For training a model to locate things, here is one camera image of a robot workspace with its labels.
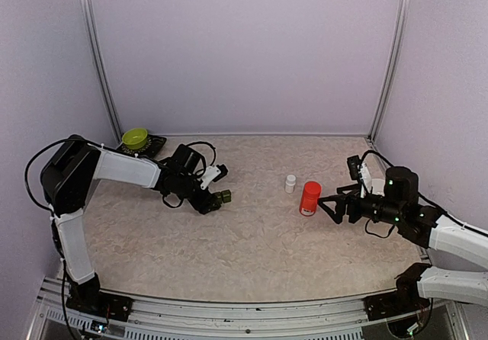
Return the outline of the green pill organizer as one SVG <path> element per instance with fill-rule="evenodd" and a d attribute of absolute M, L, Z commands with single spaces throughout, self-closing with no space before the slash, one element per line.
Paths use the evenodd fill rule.
<path fill-rule="evenodd" d="M 227 204 L 232 201 L 232 193 L 230 190 L 223 190 L 221 191 L 223 193 L 223 203 Z"/>

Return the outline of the red pill bottle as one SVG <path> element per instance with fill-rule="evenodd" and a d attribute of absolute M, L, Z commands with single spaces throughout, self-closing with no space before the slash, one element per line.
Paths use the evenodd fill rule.
<path fill-rule="evenodd" d="M 316 212 L 317 201 L 321 195 L 322 186 L 316 181 L 308 181 L 303 186 L 299 212 L 305 217 L 311 217 Z"/>

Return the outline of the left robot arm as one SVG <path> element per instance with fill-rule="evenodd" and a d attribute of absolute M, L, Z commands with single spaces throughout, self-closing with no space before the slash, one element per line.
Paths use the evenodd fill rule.
<path fill-rule="evenodd" d="M 230 191 L 212 192 L 210 185 L 228 169 L 197 151 L 200 142 L 182 143 L 164 159 L 129 154 L 80 135 L 44 147 L 24 169 L 24 186 L 31 201 L 49 214 L 55 250 L 69 287 L 66 305 L 90 313 L 128 307 L 131 300 L 104 292 L 95 271 L 85 233 L 85 214 L 92 199 L 109 185 L 133 186 L 159 193 L 169 209 L 183 203 L 199 214 L 230 202 Z"/>

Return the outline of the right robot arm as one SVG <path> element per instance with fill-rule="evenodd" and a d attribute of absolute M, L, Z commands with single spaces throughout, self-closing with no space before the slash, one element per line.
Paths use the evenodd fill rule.
<path fill-rule="evenodd" d="M 482 268 L 487 267 L 487 232 L 450 216 L 434 205 L 419 203 L 419 177 L 409 168 L 389 167 L 382 194 L 360 184 L 337 188 L 318 199 L 318 206 L 340 224 L 368 218 L 392 225 L 407 241 L 424 249 L 447 252 Z M 395 290 L 365 299 L 372 318 L 420 310 L 431 299 L 487 305 L 487 272 L 449 271 L 415 263 L 396 279 Z"/>

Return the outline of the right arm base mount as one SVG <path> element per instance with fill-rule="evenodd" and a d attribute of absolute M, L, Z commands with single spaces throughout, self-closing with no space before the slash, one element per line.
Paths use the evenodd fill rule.
<path fill-rule="evenodd" d="M 430 304 L 429 299 L 403 297 L 396 291 L 364 298 L 364 307 L 370 322 L 413 313 L 428 308 Z"/>

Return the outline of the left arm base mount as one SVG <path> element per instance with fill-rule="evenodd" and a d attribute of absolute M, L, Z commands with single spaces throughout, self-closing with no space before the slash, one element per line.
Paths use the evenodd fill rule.
<path fill-rule="evenodd" d="M 70 310 L 120 322 L 128 321 L 132 305 L 130 297 L 105 292 L 99 292 L 93 300 L 81 301 L 69 297 L 66 301 Z"/>

